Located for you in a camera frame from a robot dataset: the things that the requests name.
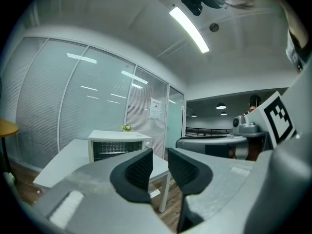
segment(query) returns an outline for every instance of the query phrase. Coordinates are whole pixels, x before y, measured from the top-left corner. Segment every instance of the wooden floor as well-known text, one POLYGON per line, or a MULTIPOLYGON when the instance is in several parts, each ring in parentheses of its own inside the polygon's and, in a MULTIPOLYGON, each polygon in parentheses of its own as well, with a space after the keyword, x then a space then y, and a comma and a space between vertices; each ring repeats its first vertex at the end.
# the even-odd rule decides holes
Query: wooden floor
MULTIPOLYGON (((13 161, 10 162, 13 174, 17 180, 16 189, 23 201, 33 205, 38 198, 42 195, 42 191, 35 187, 33 184, 34 179, 38 175, 30 169, 27 169, 13 161)), ((162 180, 156 180, 153 182, 154 186, 161 191, 162 180)), ((159 218, 174 232, 176 233, 176 228, 180 216, 182 193, 177 186, 174 179, 171 177, 168 199, 166 204, 166 210, 163 213, 158 211, 160 196, 157 195, 152 199, 152 207, 159 218)))

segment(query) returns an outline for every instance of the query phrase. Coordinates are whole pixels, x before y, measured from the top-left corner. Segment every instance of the white table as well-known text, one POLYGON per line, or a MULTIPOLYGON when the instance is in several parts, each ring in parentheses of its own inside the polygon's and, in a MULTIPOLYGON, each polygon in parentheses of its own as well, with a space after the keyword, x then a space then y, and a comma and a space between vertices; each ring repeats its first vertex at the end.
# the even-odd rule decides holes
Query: white table
MULTIPOLYGON (((43 192, 52 188, 79 167, 89 163, 88 141, 74 139, 56 155, 34 180, 34 185, 43 192)), ((150 182, 162 179, 159 211, 165 211, 169 191, 170 173, 168 162, 153 155, 153 171, 150 182)))

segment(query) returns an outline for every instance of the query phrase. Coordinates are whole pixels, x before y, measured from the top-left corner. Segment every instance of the ceiling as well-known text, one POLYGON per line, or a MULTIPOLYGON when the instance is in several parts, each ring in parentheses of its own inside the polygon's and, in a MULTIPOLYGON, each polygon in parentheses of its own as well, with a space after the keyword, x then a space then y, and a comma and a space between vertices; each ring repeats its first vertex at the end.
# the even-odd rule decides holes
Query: ceiling
MULTIPOLYGON (((229 116, 242 115, 249 110, 249 98, 253 94, 257 94, 261 97, 261 101, 264 102, 268 99, 276 90, 270 90, 265 92, 255 92, 232 95, 226 97, 217 97, 211 99, 203 99, 197 101, 187 102, 187 115, 196 114, 197 117, 217 117, 220 116, 222 111, 225 111, 229 116), (226 109, 219 110, 216 106, 220 103, 226 105, 226 109)), ((278 89, 278 92, 282 95, 286 91, 286 88, 278 89)))
POLYGON ((213 69, 225 54, 238 58, 285 53, 287 25, 282 10, 259 0, 250 10, 204 6, 194 16, 181 0, 35 0, 23 18, 26 28, 46 23, 82 25, 116 36, 144 50, 172 69, 186 83, 194 70, 213 69), (188 33, 169 15, 178 6, 193 22, 210 51, 203 54, 188 33), (209 30, 211 23, 220 30, 209 30))

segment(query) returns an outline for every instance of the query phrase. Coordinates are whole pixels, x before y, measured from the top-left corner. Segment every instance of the round wooden table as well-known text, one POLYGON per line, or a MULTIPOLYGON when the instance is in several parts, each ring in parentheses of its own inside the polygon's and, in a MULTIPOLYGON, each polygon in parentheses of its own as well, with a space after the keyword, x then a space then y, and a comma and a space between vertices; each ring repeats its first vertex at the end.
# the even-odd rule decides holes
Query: round wooden table
POLYGON ((5 119, 0 119, 0 137, 1 137, 1 143, 2 143, 2 150, 4 155, 4 160, 6 163, 6 167, 8 169, 8 172, 11 173, 12 169, 9 162, 8 153, 6 152, 6 146, 5 146, 5 137, 11 136, 15 134, 19 130, 19 127, 5 119))

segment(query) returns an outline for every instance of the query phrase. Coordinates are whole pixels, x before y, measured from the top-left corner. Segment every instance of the white venetian blind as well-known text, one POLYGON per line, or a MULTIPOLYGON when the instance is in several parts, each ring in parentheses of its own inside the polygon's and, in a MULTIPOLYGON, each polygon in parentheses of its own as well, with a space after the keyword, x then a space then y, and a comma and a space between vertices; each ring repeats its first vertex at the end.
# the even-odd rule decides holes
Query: white venetian blind
POLYGON ((40 168, 58 153, 57 125, 68 78, 86 46, 48 40, 33 61, 18 107, 18 142, 22 161, 40 168))
MULTIPOLYGON (((46 39, 42 38, 23 38, 11 55, 1 77, 1 118, 16 122, 20 89, 32 61, 45 41, 46 39)), ((8 155, 19 160, 16 135, 6 137, 5 142, 8 155)))
POLYGON ((98 49, 86 51, 65 93, 60 149, 74 138, 87 139, 93 130, 121 131, 134 68, 98 49))
POLYGON ((154 154, 163 158, 168 84, 139 67, 135 76, 139 79, 133 80, 126 124, 132 125, 133 132, 152 137, 154 154), (151 99, 161 102, 159 114, 152 117, 150 117, 151 99))

